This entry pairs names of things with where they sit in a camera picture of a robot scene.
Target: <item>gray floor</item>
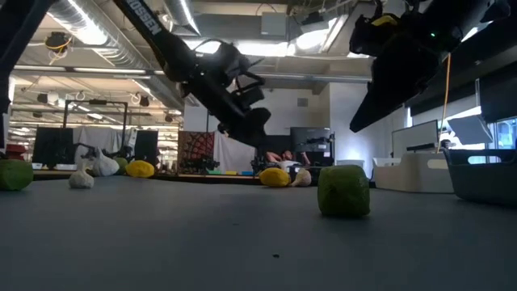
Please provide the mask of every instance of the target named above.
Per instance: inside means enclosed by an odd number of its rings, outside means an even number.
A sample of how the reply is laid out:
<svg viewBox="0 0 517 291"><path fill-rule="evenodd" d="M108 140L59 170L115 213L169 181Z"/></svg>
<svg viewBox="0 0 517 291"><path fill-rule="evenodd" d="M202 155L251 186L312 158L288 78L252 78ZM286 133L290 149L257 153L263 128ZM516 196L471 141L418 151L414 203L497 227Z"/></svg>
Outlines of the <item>gray floor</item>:
<svg viewBox="0 0 517 291"><path fill-rule="evenodd" d="M517 290L514 210L374 190L350 221L316 188L95 182L0 195L1 291Z"/></svg>

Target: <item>person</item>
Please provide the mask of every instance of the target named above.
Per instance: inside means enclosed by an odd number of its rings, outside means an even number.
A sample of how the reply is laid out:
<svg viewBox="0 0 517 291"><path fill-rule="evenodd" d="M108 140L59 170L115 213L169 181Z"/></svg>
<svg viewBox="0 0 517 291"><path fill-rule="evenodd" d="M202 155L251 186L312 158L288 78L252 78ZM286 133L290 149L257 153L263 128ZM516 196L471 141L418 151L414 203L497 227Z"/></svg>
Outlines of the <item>person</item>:
<svg viewBox="0 0 517 291"><path fill-rule="evenodd" d="M304 166L310 166L309 158L307 158L307 154L305 152L301 153L301 157L303 158L303 164ZM272 153L272 152L266 152L266 159L268 162L284 162L284 161L292 161L295 162L296 159L292 155L291 150L284 150L280 155Z"/></svg>

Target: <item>ceiling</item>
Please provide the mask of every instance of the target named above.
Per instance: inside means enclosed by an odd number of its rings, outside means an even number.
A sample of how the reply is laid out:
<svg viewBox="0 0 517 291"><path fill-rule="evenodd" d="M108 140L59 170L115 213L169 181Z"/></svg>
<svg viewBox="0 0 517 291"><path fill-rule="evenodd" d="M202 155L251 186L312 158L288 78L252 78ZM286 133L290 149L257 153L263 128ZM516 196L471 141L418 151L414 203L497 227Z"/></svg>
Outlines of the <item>ceiling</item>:
<svg viewBox="0 0 517 291"><path fill-rule="evenodd" d="M402 0L390 1L389 10L396 10L401 5ZM141 63L147 68L161 69L149 47L141 35L134 29L132 24L125 18L121 11L116 7L112 0L84 0L80 3L93 5L94 10L98 11L99 17L104 21L102 25L112 26L110 29L117 30L117 39L128 42L128 45L135 49L135 54L141 57ZM146 0L148 5L158 15L165 14L163 0ZM299 36L301 34L299 22L303 20L310 11L317 11L325 7L333 7L341 1L322 1L322 0L203 0L191 1L192 14L194 20L200 28L203 37L217 37L226 41L252 40L262 41L264 43L277 43L278 37L261 36L260 23L263 12L273 11L275 9L279 13L289 12L288 18L288 34ZM370 1L354 0L347 2L346 5L334 9L331 13L326 13L325 18L331 19L345 15L346 22L342 27L336 26L336 38L331 43L328 51L308 51L307 53L298 53L296 56L290 57L264 57L252 70L259 73L273 74L299 74L307 76L326 76L335 77L343 76L364 76L370 74L370 65L372 60L346 58L348 55L348 41L351 29L354 27L353 18L360 12L370 14L373 12L374 6ZM73 38L73 42L64 57L57 58L55 53L50 52L43 42L51 32L64 32L70 35L70 30L61 26L53 17L47 15L35 35L32 37L30 46L26 47L23 55L19 59L19 65L54 65L54 66L72 66L72 67L90 67L90 68L113 68L113 64L101 57L96 51L91 49L91 45L82 43L77 37ZM195 40L193 36L184 36L185 40ZM252 61L258 60L260 57L249 56ZM125 69L138 69L137 67L126 67ZM76 95L81 92L86 100L88 99L105 99L108 101L124 101L129 104L128 124L134 126L169 126L171 132L176 132L181 128L183 119L180 115L174 115L174 121L165 122L167 111L169 113L181 113L183 111L183 101L178 98L176 86L163 76L156 77L158 82L169 88L169 94L165 94L166 98L174 99L174 103L170 105L163 104L160 100L163 95L157 96L157 99L150 97L150 105L147 108L141 108L138 104L138 98L135 95L148 95L144 87L140 86L132 79L126 78L103 78L102 76L81 75L68 76L67 74L52 74L32 72L30 74L15 75L17 87L15 91L15 101L13 105L12 121L14 126L28 127L36 123L48 123L59 126L63 121L63 108L54 103L43 104L37 100L38 94L48 94L56 92L61 98L75 99ZM266 88L296 88L313 90L314 94L319 94L324 87L324 82L307 81L307 80L286 80L281 78L267 78ZM194 99L186 101L189 104L195 104ZM116 115L121 108L93 108L89 104L83 104L84 108L89 108L91 112L96 114L104 114L110 118L103 120L92 120L87 117L87 112L78 110L70 114L68 122L71 124L105 124L119 125L123 121L121 114ZM43 112L43 117L35 118L32 111Z"/></svg>

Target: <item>ceiling pipe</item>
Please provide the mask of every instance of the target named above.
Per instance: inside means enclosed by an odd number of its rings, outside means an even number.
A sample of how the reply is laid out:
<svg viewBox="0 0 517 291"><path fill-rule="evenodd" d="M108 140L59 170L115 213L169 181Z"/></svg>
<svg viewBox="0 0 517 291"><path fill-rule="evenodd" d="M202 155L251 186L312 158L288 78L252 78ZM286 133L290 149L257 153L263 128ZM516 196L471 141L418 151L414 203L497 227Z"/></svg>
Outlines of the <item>ceiling pipe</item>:
<svg viewBox="0 0 517 291"><path fill-rule="evenodd" d="M366 76L347 76L347 75L323 75L323 74L290 74L290 73L261 73L253 72L265 79L292 80L305 82L341 82L341 83L366 83L372 80ZM123 75L126 78L133 77L154 77L164 75L163 70L117 70L110 72L103 68L79 68L48 65L15 65L13 74L17 75L44 75L58 77L77 77L81 78L118 78Z"/></svg>
<svg viewBox="0 0 517 291"><path fill-rule="evenodd" d="M138 52L122 31L92 0L59 0L48 10L48 15L70 34L86 45L107 45L117 49L93 49L116 68L150 67L150 63ZM169 108L183 108L178 91L172 91L161 79L136 80L151 95Z"/></svg>
<svg viewBox="0 0 517 291"><path fill-rule="evenodd" d="M197 36L201 36L200 30L195 25L188 0L165 0L165 9L174 25L179 25Z"/></svg>

